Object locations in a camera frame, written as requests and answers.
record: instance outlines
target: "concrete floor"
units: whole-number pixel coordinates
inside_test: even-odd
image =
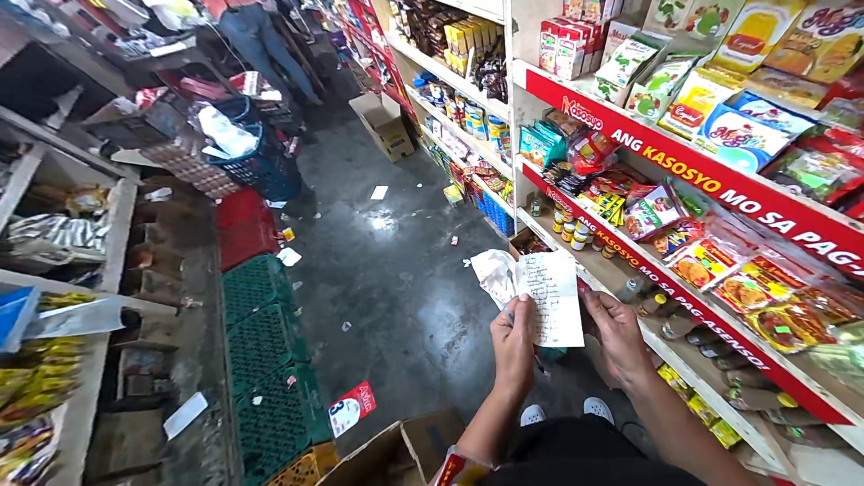
[[[301,219],[283,221],[302,255],[289,273],[302,281],[296,302],[323,401],[368,380],[378,404],[336,441],[341,455],[398,419],[448,406],[471,419],[492,388],[488,326],[499,311],[462,260],[507,246],[477,208],[448,205],[442,188],[450,182],[422,148],[397,163],[384,157],[346,103],[352,88],[349,81],[334,89],[343,95],[307,113],[313,142],[299,165],[317,201],[294,213]],[[389,186],[386,197],[370,201],[378,185]],[[343,332],[345,321],[352,326]],[[550,417],[581,415],[594,395],[619,427],[636,420],[580,349],[548,370],[551,378],[537,372],[526,405],[539,403]],[[644,441],[640,427],[625,430]]]

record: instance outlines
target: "red plastic crate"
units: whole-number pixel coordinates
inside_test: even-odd
[[[276,230],[276,224],[269,214],[266,218],[251,218],[217,229],[222,272],[261,253],[279,253],[282,235]]]
[[[253,188],[242,188],[222,198],[216,207],[216,227],[228,228],[242,221],[273,219],[267,202]]]

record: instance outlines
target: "shopping list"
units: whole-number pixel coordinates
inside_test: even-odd
[[[575,262],[565,252],[519,256],[518,294],[534,298],[534,343],[545,348],[585,346]]]

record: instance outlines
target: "red shelf sign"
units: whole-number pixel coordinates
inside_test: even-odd
[[[768,354],[762,349],[759,349],[752,342],[747,340],[737,329],[730,325],[722,317],[718,316],[711,310],[698,296],[695,296],[692,291],[684,288],[674,279],[650,260],[646,259],[634,247],[637,245],[633,241],[621,238],[617,234],[610,233],[606,230],[606,226],[598,221],[598,216],[592,214],[573,200],[568,198],[558,188],[548,184],[537,172],[531,169],[523,170],[523,174],[528,179],[537,185],[546,195],[551,197],[555,202],[564,206],[570,211],[574,217],[584,222],[588,227],[592,228],[595,233],[595,238],[603,239],[631,265],[638,268],[646,277],[666,291],[670,297],[677,300],[685,309],[689,310],[698,322],[705,324],[716,332],[726,341],[727,344],[735,348],[739,353],[744,355],[750,362],[761,369],[762,372],[778,386],[783,388],[788,394],[795,398],[798,403],[806,408],[815,417],[819,418],[826,424],[852,425],[853,423],[839,413],[833,406],[829,405],[815,391],[809,389],[798,378],[793,376],[788,370],[777,364]]]
[[[642,157],[745,214],[837,269],[864,280],[864,233],[753,180],[686,144],[658,134],[528,69],[525,88],[546,103],[611,137]]]

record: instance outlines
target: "jeans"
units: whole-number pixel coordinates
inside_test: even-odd
[[[285,101],[291,101],[291,93],[273,68],[268,54],[285,68],[285,72],[297,83],[309,101],[318,99],[303,68],[288,52],[283,38],[276,32],[270,16],[261,5],[256,3],[237,7],[235,11],[226,10],[219,19],[219,28],[240,55],[249,61],[271,86],[282,93]]]

